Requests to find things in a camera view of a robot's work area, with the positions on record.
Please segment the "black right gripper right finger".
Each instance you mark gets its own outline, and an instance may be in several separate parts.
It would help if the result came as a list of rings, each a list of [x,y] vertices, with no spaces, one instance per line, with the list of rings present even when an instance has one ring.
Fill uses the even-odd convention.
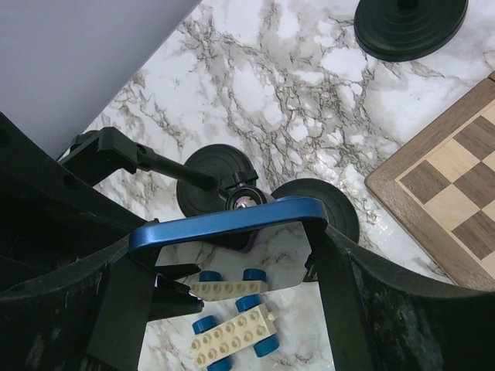
[[[431,279],[326,228],[314,249],[337,370],[492,370],[494,293]]]

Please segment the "blue phone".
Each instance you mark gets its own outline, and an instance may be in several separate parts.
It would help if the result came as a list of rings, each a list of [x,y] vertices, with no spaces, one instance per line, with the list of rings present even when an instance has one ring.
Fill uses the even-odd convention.
[[[136,259],[151,251],[163,265],[196,264],[227,280],[261,280],[272,290],[312,281],[312,252],[323,237],[328,215],[314,198],[290,196],[271,203],[153,223],[131,233]]]

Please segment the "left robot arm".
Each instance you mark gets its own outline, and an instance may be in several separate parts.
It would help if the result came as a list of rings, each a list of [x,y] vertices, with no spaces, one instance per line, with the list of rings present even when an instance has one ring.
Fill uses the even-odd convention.
[[[49,157],[1,119],[1,323],[32,328],[140,308],[147,320],[200,312],[203,303],[166,279],[156,254],[127,255],[144,220]]]

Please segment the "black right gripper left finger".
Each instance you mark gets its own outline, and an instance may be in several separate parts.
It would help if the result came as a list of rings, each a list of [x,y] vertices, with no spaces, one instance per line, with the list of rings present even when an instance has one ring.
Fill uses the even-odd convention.
[[[3,370],[136,370],[158,253],[128,238],[1,293]]]

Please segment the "black stand for pink phone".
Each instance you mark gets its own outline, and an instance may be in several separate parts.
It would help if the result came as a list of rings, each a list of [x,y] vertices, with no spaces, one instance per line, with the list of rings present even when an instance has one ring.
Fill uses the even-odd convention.
[[[224,210],[235,179],[250,186],[255,186],[258,179],[249,158],[231,145],[202,147],[182,165],[113,127],[79,134],[59,163],[89,186],[119,169],[131,174],[142,170],[168,176],[177,181],[177,202],[186,217]]]

